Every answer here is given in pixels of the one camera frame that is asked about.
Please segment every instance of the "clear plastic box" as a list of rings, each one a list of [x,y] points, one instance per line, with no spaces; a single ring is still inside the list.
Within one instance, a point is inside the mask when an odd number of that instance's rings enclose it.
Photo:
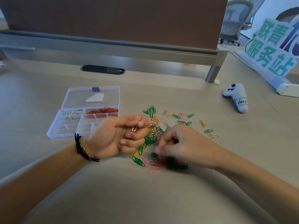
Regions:
[[[86,114],[86,112],[104,108],[119,109],[119,86],[99,86],[100,91],[93,92],[95,87],[69,88],[61,109],[58,110],[48,132],[50,139],[73,138],[75,133],[81,136],[93,132],[107,116],[118,116],[119,113]],[[102,102],[87,102],[86,99],[95,93],[104,93]],[[63,115],[68,111],[82,112],[77,115]]]

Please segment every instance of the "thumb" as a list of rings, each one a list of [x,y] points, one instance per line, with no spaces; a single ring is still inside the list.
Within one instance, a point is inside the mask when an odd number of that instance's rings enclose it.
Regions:
[[[155,152],[161,156],[173,156],[180,158],[182,156],[181,146],[179,143],[174,145],[162,145],[155,148]]]

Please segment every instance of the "white small object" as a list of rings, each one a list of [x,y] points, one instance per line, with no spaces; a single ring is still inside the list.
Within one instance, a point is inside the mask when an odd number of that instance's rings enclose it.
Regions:
[[[232,84],[230,87],[226,88],[222,94],[223,96],[232,97],[240,112],[245,113],[248,111],[247,96],[242,84]]]
[[[299,97],[299,85],[282,83],[279,85],[276,92],[283,96]]]
[[[103,101],[104,93],[96,93],[92,95],[90,98],[86,99],[86,102],[99,102]]]
[[[220,85],[219,80],[218,80],[218,79],[215,79],[214,84],[216,84],[216,85]]]

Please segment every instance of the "game controller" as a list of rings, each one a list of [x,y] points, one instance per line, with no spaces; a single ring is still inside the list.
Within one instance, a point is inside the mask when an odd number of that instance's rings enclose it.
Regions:
[[[226,88],[222,94],[223,96],[232,97],[240,112],[245,113],[248,111],[247,96],[242,84],[232,84],[230,87]]]

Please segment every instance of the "box lid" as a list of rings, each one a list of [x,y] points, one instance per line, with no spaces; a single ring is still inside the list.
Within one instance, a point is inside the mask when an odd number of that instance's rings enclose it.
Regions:
[[[86,102],[86,99],[96,93],[104,93],[103,101],[101,102]],[[84,108],[119,106],[119,86],[97,86],[97,87],[73,87],[69,88],[61,108]]]

